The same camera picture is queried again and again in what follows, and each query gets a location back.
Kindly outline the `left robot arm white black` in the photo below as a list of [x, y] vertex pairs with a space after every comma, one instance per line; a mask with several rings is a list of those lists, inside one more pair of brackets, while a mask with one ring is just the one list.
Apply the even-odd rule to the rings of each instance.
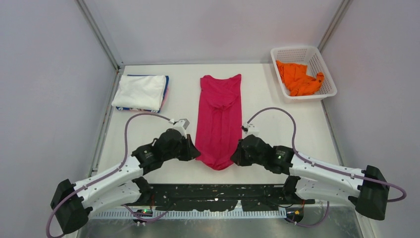
[[144, 175], [159, 169], [168, 160], [190, 161], [199, 156], [189, 134], [170, 128], [100, 174], [74, 183], [68, 179], [61, 181], [50, 203], [52, 214], [47, 222], [47, 236], [52, 237], [52, 218], [57, 219], [63, 234], [67, 235], [82, 228], [103, 210], [135, 202], [147, 205], [152, 192]]

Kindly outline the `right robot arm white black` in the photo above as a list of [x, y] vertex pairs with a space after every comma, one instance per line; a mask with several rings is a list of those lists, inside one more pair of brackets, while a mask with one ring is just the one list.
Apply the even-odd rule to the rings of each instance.
[[238, 166], [258, 164], [274, 174], [287, 175], [283, 198], [324, 200], [354, 206], [361, 215], [385, 219], [389, 186], [380, 169], [368, 165], [364, 170], [335, 166], [310, 158], [286, 146], [270, 146], [249, 135], [239, 140], [231, 161]]

